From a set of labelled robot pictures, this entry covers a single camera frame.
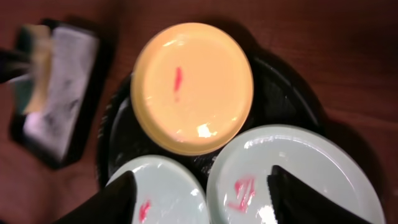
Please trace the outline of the light green plate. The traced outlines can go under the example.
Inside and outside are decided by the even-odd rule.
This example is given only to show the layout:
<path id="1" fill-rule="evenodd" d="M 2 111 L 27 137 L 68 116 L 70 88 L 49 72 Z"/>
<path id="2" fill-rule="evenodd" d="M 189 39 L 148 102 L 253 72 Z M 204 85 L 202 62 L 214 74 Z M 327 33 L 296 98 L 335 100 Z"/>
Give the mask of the light green plate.
<path id="1" fill-rule="evenodd" d="M 205 192 L 194 175 L 164 156 L 141 156 L 121 166 L 108 180 L 132 172 L 137 195 L 133 224 L 209 224 Z"/>
<path id="2" fill-rule="evenodd" d="M 250 129 L 218 154 L 206 187 L 212 223 L 276 223 L 267 176 L 272 166 L 371 223 L 385 223 L 362 169 L 340 147 L 309 130 L 284 125 Z"/>

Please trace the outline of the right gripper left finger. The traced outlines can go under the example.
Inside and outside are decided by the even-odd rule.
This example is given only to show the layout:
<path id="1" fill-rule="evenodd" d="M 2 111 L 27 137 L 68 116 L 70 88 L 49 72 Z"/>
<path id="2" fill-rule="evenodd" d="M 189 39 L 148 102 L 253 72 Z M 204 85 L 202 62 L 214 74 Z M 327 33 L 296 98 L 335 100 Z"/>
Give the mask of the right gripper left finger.
<path id="1" fill-rule="evenodd" d="M 131 224 L 136 197 L 134 174 L 126 171 L 54 224 Z"/>

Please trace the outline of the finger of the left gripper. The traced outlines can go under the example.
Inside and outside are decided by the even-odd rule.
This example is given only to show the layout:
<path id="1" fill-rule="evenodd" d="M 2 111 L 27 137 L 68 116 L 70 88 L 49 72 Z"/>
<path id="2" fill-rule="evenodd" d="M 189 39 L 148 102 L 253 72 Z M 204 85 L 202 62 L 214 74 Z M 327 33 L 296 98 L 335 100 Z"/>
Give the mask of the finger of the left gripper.
<path id="1" fill-rule="evenodd" d="M 30 69 L 31 61 L 27 54 L 1 49 L 1 83 L 25 75 Z"/>

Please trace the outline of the black round tray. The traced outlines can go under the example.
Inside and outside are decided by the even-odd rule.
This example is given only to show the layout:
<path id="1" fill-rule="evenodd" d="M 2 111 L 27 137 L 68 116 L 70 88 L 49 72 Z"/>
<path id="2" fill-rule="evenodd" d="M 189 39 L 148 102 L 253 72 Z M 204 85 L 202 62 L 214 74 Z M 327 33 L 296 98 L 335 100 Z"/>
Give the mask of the black round tray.
<path id="1" fill-rule="evenodd" d="M 306 88 L 295 70 L 277 56 L 261 52 L 248 54 L 254 75 L 254 99 L 241 132 L 266 124 L 287 124 L 324 133 L 317 97 Z M 201 156 L 169 152 L 147 136 L 131 105 L 129 74 L 108 103 L 98 133 L 96 178 L 103 188 L 126 162 L 139 156 L 160 155 L 178 161 L 206 185 L 219 150 Z"/>

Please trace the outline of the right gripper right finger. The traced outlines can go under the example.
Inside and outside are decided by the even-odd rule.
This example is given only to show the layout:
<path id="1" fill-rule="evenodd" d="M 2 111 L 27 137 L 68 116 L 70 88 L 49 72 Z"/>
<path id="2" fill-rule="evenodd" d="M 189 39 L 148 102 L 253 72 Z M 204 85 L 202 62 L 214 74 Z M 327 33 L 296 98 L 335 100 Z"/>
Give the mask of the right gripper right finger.
<path id="1" fill-rule="evenodd" d="M 370 224 L 332 202 L 281 166 L 267 176 L 274 216 L 281 224 Z"/>

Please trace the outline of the green yellow sponge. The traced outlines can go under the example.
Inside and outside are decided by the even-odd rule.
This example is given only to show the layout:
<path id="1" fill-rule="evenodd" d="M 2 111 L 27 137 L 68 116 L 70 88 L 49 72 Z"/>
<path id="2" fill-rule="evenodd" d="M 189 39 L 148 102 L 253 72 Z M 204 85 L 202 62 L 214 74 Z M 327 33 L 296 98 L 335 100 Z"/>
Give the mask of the green yellow sponge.
<path id="1" fill-rule="evenodd" d="M 39 112 L 47 101 L 51 76 L 53 40 L 50 28 L 32 24 L 22 26 L 16 50 L 29 59 L 27 71 L 14 81 L 17 112 Z"/>

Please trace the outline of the yellow plate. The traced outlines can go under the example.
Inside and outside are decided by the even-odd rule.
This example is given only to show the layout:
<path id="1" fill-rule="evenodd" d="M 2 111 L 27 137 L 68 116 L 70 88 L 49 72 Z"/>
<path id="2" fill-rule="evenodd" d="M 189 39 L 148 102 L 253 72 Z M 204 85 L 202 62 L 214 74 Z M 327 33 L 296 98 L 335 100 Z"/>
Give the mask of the yellow plate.
<path id="1" fill-rule="evenodd" d="M 214 26 L 168 27 L 134 65 L 131 102 L 144 132 L 160 147 L 196 156 L 223 147 L 251 109 L 252 70 L 240 45 Z"/>

